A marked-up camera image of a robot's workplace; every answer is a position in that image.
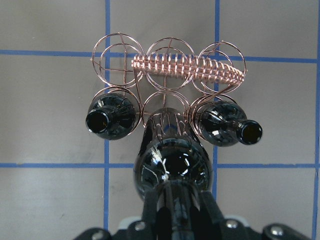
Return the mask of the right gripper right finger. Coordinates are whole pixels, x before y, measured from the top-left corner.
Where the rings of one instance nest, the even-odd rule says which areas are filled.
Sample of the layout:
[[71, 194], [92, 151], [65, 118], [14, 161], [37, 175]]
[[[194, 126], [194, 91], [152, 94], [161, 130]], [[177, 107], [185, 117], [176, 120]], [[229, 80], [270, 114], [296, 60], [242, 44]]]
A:
[[271, 223], [261, 232], [253, 230], [235, 217], [223, 216], [213, 195], [202, 191], [200, 197], [201, 240], [308, 240], [299, 231], [281, 223]]

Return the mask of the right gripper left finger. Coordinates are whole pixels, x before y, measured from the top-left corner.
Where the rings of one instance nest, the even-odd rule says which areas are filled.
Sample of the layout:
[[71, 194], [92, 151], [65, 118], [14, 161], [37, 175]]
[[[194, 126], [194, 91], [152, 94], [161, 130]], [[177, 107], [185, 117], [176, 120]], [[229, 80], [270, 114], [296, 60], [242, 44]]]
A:
[[155, 240], [157, 238], [157, 204], [162, 189], [157, 187], [145, 193], [143, 211], [140, 220], [133, 221], [125, 229], [111, 234], [107, 229], [92, 227], [78, 236], [76, 240]]

